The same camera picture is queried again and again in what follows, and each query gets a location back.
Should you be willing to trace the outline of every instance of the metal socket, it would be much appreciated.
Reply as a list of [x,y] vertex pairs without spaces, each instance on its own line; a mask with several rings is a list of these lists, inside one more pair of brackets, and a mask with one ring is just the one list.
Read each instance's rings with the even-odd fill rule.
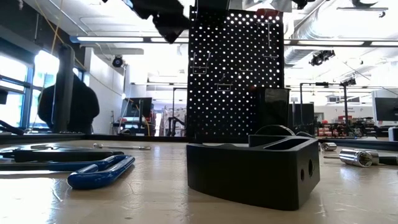
[[322,151],[334,151],[337,149],[337,145],[333,142],[324,142],[321,144]]
[[372,155],[372,166],[376,166],[380,164],[379,152],[372,149],[354,149],[355,151],[364,151]]
[[339,158],[342,162],[353,166],[369,167],[372,165],[372,155],[366,151],[342,149]]

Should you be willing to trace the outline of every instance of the cable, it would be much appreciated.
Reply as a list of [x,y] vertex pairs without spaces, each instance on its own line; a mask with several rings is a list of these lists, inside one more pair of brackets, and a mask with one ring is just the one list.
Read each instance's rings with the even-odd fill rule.
[[[59,18],[59,19],[58,19],[58,22],[57,22],[57,27],[56,27],[55,30],[54,30],[53,27],[51,26],[51,29],[54,31],[54,37],[53,37],[52,46],[51,46],[51,55],[53,55],[53,53],[54,53],[55,42],[56,42],[57,36],[58,36],[58,29],[59,29],[60,21],[61,21],[61,18],[62,18],[62,6],[63,6],[63,0],[61,0],[60,14],[58,15],[58,18]],[[39,95],[39,100],[38,100],[38,102],[37,102],[37,112],[36,112],[35,119],[34,119],[34,121],[33,121],[32,129],[30,130],[30,133],[31,133],[31,134],[32,134],[32,131],[33,131],[34,127],[35,127],[37,117],[38,117],[38,115],[39,115],[39,106],[40,106],[40,103],[41,103],[41,101],[42,101],[42,96],[43,96],[42,93],[43,93],[43,90],[44,90],[45,78],[46,78],[46,77],[47,77],[47,73],[44,74],[43,85],[42,85],[42,92],[41,92],[41,94]]]
[[[44,19],[47,21],[47,24],[50,26],[50,28],[52,29],[52,31],[54,32],[55,36],[60,40],[61,43],[65,43],[65,41],[63,41],[61,39],[61,37],[55,32],[54,27],[51,25],[51,22],[49,21],[49,19],[47,18],[47,16],[44,14],[42,8],[40,7],[40,5],[38,4],[37,0],[35,0],[36,6],[39,8],[40,13],[43,15]],[[87,70],[86,67],[75,57],[75,61],[77,62],[77,64],[79,64],[83,69]],[[91,77],[93,77],[97,82],[99,82],[101,85],[105,86],[105,88],[111,90],[113,93],[121,96],[122,94],[112,90],[110,87],[108,87],[107,85],[105,85],[104,83],[102,83],[99,79],[97,79],[94,75],[90,74]]]
[[[340,60],[340,61],[341,61],[343,64],[345,64],[348,68],[350,68],[350,69],[352,69],[353,71],[355,71],[356,73],[360,74],[360,75],[361,75],[362,77],[364,77],[365,79],[371,81],[370,78],[364,76],[361,72],[359,72],[359,71],[357,71],[356,69],[354,69],[353,67],[349,66],[346,62],[344,62],[344,61],[342,61],[342,60]],[[389,90],[389,89],[387,89],[387,88],[384,88],[383,86],[380,86],[380,87],[381,87],[382,89],[387,90],[387,91],[389,91],[390,93],[392,93],[392,94],[398,96],[397,93],[395,93],[395,92],[393,92],[393,91],[391,91],[391,90]]]
[[52,46],[51,46],[51,54],[54,53],[54,47],[55,47],[55,42],[57,40],[57,35],[58,35],[58,29],[60,28],[60,23],[62,20],[62,6],[63,6],[63,0],[61,0],[60,3],[60,14],[58,15],[58,22],[57,22],[57,28],[55,28],[55,33],[54,33],[54,38],[52,40]]

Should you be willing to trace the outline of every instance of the blue tool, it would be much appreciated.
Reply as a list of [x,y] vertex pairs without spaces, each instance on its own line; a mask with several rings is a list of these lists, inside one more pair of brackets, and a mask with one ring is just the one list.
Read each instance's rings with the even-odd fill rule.
[[113,183],[136,160],[132,156],[114,156],[117,164],[102,170],[97,164],[84,167],[68,177],[68,184],[73,189],[89,190],[105,187]]
[[133,156],[117,155],[100,161],[22,162],[0,164],[0,170],[75,171],[69,175],[68,184],[73,189],[88,190],[113,183],[135,160]]

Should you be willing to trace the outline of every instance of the black box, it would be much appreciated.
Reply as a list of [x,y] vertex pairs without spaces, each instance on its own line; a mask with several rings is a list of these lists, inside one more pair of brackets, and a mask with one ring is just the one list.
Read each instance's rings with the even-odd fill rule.
[[187,145],[188,186],[226,200],[297,210],[319,183],[316,139],[262,136],[268,144]]

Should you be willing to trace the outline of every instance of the monitor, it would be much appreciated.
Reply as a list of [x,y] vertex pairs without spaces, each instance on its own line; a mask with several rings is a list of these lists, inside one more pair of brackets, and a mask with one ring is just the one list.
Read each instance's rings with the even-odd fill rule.
[[374,106],[378,121],[398,121],[398,98],[376,97]]
[[124,117],[139,117],[138,108],[140,100],[142,100],[143,104],[142,115],[144,115],[144,117],[146,118],[150,116],[150,109],[152,109],[152,98],[143,97],[143,98],[126,98],[123,100],[122,110],[126,111]]
[[[289,104],[289,128],[301,124],[300,103],[295,104],[293,123],[293,104]],[[313,103],[303,103],[303,124],[312,124],[315,118]]]

